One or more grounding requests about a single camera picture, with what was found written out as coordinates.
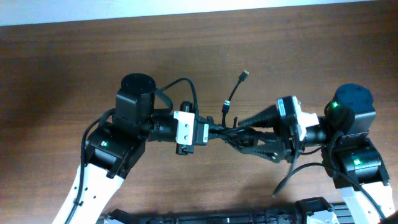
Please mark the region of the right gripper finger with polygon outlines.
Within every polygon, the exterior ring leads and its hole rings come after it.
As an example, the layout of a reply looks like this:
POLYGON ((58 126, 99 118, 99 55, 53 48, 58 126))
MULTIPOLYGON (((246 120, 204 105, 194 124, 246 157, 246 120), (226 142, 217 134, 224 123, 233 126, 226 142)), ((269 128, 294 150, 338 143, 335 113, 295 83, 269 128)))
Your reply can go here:
POLYGON ((285 159, 285 147, 280 140, 244 147, 240 153, 261 157, 271 162, 280 162, 285 159))
POLYGON ((258 114, 240 121, 238 125, 239 127, 272 128, 279 120, 279 110, 276 105, 271 105, 258 114))

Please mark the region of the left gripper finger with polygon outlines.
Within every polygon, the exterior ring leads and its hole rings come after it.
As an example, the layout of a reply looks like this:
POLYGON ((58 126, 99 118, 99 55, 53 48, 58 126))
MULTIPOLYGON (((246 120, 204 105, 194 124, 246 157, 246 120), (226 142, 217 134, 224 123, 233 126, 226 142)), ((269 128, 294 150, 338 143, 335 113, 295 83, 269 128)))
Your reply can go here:
POLYGON ((221 130, 211 130, 208 133, 208 140, 213 140, 213 139, 222 139, 222 140, 227 140, 229 139, 229 136, 221 130))
POLYGON ((222 124, 216 123, 212 116, 207 116, 206 121, 209 124, 209 128, 223 128, 222 124))

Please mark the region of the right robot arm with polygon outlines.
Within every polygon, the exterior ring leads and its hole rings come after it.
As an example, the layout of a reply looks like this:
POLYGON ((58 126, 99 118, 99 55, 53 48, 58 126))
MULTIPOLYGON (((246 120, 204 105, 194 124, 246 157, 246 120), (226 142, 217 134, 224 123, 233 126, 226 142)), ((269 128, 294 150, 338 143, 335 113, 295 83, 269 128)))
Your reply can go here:
POLYGON ((371 92, 357 84, 340 86, 326 104, 323 116, 304 112, 296 96, 285 96, 239 122, 243 129, 274 131, 243 134, 237 150, 275 163, 291 163, 274 196, 299 171, 322 167, 333 179, 355 223, 382 223, 395 209, 384 161, 368 138, 375 117, 371 92))

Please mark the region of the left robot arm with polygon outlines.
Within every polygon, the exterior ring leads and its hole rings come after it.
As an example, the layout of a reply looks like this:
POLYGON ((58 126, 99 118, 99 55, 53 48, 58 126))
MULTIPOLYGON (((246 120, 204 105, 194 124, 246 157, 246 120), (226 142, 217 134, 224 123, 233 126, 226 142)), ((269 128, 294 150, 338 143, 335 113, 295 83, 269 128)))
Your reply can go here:
POLYGON ((211 135, 225 130, 198 114, 193 85, 193 102, 184 101, 181 109, 174 111, 172 100, 164 93, 174 85, 176 82, 157 88, 155 80, 143 73, 122 79, 116 106, 83 134, 80 165, 54 223, 95 223, 143 155, 147 141, 174 142, 177 154, 187 155, 195 146, 207 145, 211 135))

